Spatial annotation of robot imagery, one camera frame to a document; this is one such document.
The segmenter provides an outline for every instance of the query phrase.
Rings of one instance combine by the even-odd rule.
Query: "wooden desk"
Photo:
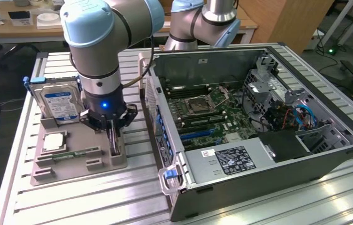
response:
[[[63,29],[47,29],[39,30],[36,28],[36,16],[33,16],[32,26],[14,27],[10,23],[8,12],[10,11],[28,11],[36,9],[37,6],[17,7],[13,2],[0,2],[0,13],[2,14],[5,21],[4,25],[0,25],[0,44],[4,43],[24,43],[24,42],[48,42],[48,41],[63,41],[64,33]],[[243,9],[238,9],[238,19],[241,19],[239,34],[243,34],[241,43],[249,43],[257,24],[250,20]],[[171,21],[171,17],[166,16],[166,22]],[[156,37],[168,36],[170,27],[163,27],[162,30],[155,33]]]

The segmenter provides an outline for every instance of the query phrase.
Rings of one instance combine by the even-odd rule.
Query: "aluminum table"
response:
[[[286,46],[267,45],[274,47],[353,120],[352,100]],[[123,82],[138,75],[140,51],[148,49],[130,49],[119,54]],[[279,70],[285,83],[290,88],[298,88],[301,84],[282,68]],[[68,60],[68,52],[49,53],[47,58],[36,60],[33,76],[60,77],[75,72]],[[353,159],[320,180],[191,219],[170,222],[136,85],[124,89],[124,100],[140,107],[136,119],[124,130],[127,168],[33,187],[29,179],[40,127],[40,110],[31,95],[27,94],[0,188],[0,224],[337,225],[353,223]]]

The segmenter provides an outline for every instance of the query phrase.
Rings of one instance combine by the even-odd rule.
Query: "blue pcie slot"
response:
[[[204,137],[204,136],[210,136],[214,133],[215,129],[207,130],[207,131],[202,131],[194,134],[187,134],[187,135],[180,135],[180,139],[186,140],[186,139],[192,139],[196,137]]]

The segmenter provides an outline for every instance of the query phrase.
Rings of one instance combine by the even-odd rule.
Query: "hard drive label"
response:
[[[71,103],[71,92],[59,92],[44,95],[53,118],[72,120],[77,117],[77,110]]]
[[[215,152],[226,175],[255,169],[254,162],[243,146]]]

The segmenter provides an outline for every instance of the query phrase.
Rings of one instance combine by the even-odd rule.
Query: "red wire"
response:
[[[283,117],[283,124],[282,124],[282,129],[285,128],[285,123],[286,123],[286,117],[287,117],[287,113],[289,113],[290,109],[286,110],[286,113],[285,113],[285,117]]]

